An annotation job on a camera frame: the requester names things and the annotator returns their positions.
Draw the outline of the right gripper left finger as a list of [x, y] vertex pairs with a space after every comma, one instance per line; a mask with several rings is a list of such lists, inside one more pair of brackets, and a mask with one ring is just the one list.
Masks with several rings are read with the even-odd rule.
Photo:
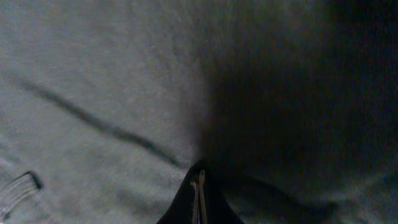
[[184, 177], [170, 207], [157, 224], [198, 223], [199, 168], [192, 167]]

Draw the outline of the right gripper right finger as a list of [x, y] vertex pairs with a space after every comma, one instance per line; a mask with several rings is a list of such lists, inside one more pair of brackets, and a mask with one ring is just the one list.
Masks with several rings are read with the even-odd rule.
[[198, 224], [243, 224], [205, 170], [198, 174]]

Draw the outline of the black shorts with white waistband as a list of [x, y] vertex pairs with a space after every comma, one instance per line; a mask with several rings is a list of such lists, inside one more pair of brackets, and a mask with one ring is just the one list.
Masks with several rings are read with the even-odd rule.
[[397, 222], [396, 1], [2, 1], [1, 222]]

